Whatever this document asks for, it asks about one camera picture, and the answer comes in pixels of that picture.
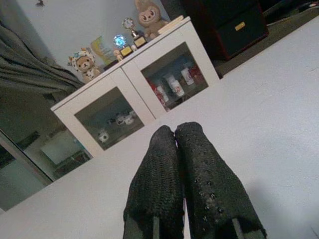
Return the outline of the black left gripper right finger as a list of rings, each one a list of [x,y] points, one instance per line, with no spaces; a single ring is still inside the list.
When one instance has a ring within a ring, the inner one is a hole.
[[[197,122],[179,125],[175,138],[185,173],[185,193],[193,239],[265,239],[264,229],[240,179],[219,155]]]

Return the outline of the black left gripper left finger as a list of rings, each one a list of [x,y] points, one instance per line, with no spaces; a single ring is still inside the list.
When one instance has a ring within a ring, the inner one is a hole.
[[[183,191],[179,153],[167,125],[152,135],[129,187],[123,212],[125,239],[182,239]]]

